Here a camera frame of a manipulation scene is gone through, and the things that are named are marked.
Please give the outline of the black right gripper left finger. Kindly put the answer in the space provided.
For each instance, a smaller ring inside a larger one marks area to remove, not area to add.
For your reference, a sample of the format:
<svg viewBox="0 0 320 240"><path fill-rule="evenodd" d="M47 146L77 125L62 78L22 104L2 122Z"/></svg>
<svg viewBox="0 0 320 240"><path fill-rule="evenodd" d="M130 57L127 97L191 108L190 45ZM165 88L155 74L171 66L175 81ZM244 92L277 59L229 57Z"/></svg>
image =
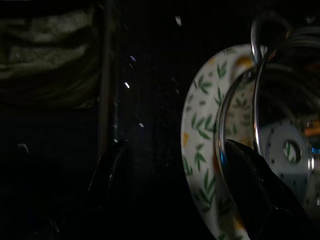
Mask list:
<svg viewBox="0 0 320 240"><path fill-rule="evenodd" d="M63 217L57 240L109 240L116 218L116 188L124 172L129 143L122 139L102 155L90 181Z"/></svg>

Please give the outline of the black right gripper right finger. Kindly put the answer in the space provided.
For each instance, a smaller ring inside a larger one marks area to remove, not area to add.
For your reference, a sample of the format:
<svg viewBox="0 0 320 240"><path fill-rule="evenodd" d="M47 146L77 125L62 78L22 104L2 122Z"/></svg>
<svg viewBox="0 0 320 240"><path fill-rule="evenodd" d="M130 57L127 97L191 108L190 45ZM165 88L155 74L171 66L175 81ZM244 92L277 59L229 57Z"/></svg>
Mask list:
<svg viewBox="0 0 320 240"><path fill-rule="evenodd" d="M313 224L265 159L237 141L224 141L225 183L250 240L313 240Z"/></svg>

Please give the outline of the steel perforated steamer basket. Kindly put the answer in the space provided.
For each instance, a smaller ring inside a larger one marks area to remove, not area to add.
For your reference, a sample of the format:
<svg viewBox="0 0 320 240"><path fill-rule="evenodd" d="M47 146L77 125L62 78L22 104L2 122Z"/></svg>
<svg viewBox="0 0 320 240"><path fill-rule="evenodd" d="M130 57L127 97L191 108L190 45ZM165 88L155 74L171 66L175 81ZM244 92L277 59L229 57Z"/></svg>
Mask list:
<svg viewBox="0 0 320 240"><path fill-rule="evenodd" d="M251 148L292 191L320 240L320 25L264 13L252 23L250 46L255 64L231 84L217 115L223 182L238 212L223 174L224 141Z"/></svg>

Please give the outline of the leaf print plate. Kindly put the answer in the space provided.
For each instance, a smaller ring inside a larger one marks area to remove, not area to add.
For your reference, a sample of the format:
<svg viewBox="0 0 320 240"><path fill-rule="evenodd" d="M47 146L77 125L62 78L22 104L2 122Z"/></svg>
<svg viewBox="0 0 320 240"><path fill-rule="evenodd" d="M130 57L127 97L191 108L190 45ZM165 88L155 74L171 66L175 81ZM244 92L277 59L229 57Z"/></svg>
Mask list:
<svg viewBox="0 0 320 240"><path fill-rule="evenodd" d="M232 83L254 65L251 46L212 56L189 88L181 119L184 174L197 210L216 240L250 240L223 183L216 151L217 113Z"/></svg>

